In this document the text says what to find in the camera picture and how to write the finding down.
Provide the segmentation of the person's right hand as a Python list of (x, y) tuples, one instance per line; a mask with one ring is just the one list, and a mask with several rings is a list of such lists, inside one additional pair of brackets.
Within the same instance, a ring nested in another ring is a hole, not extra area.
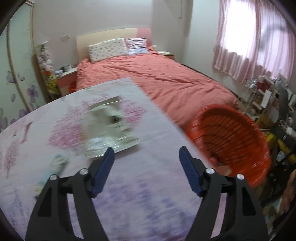
[(283, 215), (284, 213), (289, 211), (290, 204), (295, 197), (295, 173), (296, 170), (293, 170), (288, 180), (287, 187), (281, 197), (281, 203), (279, 207), (280, 215)]

